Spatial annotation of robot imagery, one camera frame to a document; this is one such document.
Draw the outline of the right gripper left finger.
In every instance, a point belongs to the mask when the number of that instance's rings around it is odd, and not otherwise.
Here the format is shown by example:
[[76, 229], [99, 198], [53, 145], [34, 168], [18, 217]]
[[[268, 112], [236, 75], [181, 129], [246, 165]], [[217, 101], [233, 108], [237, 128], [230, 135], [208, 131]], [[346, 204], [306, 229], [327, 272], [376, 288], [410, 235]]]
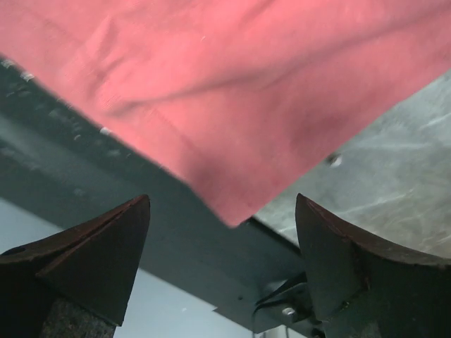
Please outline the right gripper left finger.
[[2, 337], [113, 337], [150, 220], [147, 195], [1, 254]]

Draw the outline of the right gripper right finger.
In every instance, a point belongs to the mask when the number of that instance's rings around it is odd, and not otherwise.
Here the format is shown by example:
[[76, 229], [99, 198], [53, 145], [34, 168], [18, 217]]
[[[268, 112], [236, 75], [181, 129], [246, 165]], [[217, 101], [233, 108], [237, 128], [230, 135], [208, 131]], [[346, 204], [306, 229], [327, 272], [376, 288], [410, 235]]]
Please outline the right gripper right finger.
[[374, 235], [301, 194], [295, 220], [326, 337], [450, 336], [450, 259]]

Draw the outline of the dark pink t shirt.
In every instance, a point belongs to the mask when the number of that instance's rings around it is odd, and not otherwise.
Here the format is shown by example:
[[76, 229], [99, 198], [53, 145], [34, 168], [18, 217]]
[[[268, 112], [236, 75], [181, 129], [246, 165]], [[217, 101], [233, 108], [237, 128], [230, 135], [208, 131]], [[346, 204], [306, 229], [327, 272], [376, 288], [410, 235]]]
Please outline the dark pink t shirt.
[[2, 1], [1, 55], [235, 227], [450, 68], [450, 2]]

